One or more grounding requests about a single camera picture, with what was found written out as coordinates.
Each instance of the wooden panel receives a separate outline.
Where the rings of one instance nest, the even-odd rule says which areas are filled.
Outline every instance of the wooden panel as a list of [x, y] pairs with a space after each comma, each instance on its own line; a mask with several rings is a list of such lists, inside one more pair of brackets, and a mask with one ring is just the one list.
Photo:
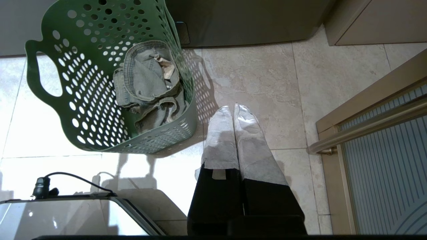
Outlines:
[[427, 1], [372, 0], [337, 45], [427, 41]]
[[330, 46], [335, 45], [371, 0], [340, 0], [325, 21]]

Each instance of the black cable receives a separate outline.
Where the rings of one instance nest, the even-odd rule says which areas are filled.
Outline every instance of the black cable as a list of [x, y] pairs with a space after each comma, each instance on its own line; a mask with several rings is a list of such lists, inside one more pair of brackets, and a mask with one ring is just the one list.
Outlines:
[[110, 193], [114, 193], [114, 192], [113, 192], [112, 190], [110, 190], [110, 189], [103, 188], [103, 187], [101, 187], [101, 186], [99, 186], [99, 185], [94, 184], [94, 183], [93, 183], [93, 182], [91, 182], [91, 181], [88, 181], [88, 180], [86, 180], [86, 179], [84, 179], [84, 178], [82, 178], [82, 177], [79, 177], [79, 176], [74, 175], [74, 174], [71, 174], [71, 173], [54, 172], [54, 173], [49, 173], [49, 174], [47, 174], [47, 175], [45, 176], [45, 178], [47, 178], [47, 177], [49, 177], [49, 176], [52, 176], [52, 175], [67, 175], [67, 176], [75, 177], [75, 178], [80, 179], [80, 180], [82, 180], [82, 181], [84, 181], [84, 182], [86, 182], [86, 183], [89, 183], [90, 185], [92, 185], [92, 186], [94, 186], [94, 187], [97, 187], [97, 188], [99, 188], [99, 189], [101, 189], [101, 190], [104, 190], [104, 191], [107, 191], [107, 192], [110, 192]]

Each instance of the floor tile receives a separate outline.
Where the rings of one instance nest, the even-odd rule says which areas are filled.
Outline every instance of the floor tile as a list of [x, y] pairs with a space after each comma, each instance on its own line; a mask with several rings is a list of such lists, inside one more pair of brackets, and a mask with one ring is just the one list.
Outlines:
[[320, 234], [332, 235], [332, 224], [330, 222], [330, 215], [319, 215]]
[[308, 145], [318, 140], [316, 121], [390, 72], [380, 45], [329, 46], [325, 29], [292, 43]]
[[[107, 176], [107, 179], [101, 181], [101, 184], [119, 192], [144, 188], [161, 190], [168, 199], [165, 199], [166, 203], [160, 202], [159, 204], [170, 204], [167, 201], [172, 201], [186, 216], [193, 199], [196, 187], [194, 173], [196, 169], [200, 168], [202, 152], [203, 142], [198, 142], [172, 155], [163, 156], [103, 153], [102, 158], [107, 162], [119, 162], [117, 169], [109, 172], [111, 175], [119, 177], [117, 179]], [[176, 215], [170, 216], [170, 214], [174, 213], [164, 213], [163, 215], [159, 212], [153, 217], [157, 220], [177, 218]]]
[[[92, 180], [99, 172], [114, 172], [117, 161], [105, 161], [101, 155], [67, 157], [3, 158], [0, 163], [2, 175], [0, 196], [3, 199], [29, 199], [37, 178], [53, 172], [67, 172]], [[57, 187], [60, 195], [75, 192], [88, 193], [91, 185], [70, 176], [50, 177], [50, 189]]]
[[318, 214], [329, 214], [328, 194], [326, 192], [325, 174], [320, 155], [310, 155], [311, 178], [313, 179], [314, 195]]
[[25, 65], [25, 57], [0, 58], [0, 158]]
[[[47, 56], [38, 56], [41, 82], [51, 94], [59, 96], [62, 89], [55, 65]], [[26, 69], [21, 81], [4, 158], [99, 154], [78, 149], [62, 131], [56, 112], [39, 100], [26, 81]]]
[[291, 44], [211, 48], [202, 55], [218, 106], [248, 106], [271, 149], [306, 147]]
[[273, 155], [304, 212], [307, 233], [319, 234], [310, 161], [306, 150], [274, 150]]
[[187, 221], [156, 221], [168, 236], [187, 236]]
[[390, 68], [402, 65], [415, 55], [427, 48], [427, 43], [384, 44], [389, 59]]

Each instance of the plug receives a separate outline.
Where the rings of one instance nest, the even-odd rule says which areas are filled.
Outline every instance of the plug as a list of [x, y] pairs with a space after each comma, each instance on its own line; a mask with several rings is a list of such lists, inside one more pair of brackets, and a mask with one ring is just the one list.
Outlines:
[[49, 186], [50, 186], [50, 178], [41, 177], [37, 179], [35, 183], [34, 190], [32, 192], [32, 196], [35, 199], [46, 199], [49, 196]]

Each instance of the basket handle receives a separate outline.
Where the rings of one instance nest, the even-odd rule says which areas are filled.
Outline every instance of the basket handle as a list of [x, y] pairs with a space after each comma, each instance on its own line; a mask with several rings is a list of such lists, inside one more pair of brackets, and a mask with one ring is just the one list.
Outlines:
[[25, 52], [27, 55], [27, 83], [36, 97], [47, 105], [50, 105], [53, 109], [56, 109], [60, 97], [50, 95], [41, 85], [40, 71], [37, 62], [37, 51], [41, 50], [39, 44], [40, 42], [34, 40], [29, 40], [25, 43]]

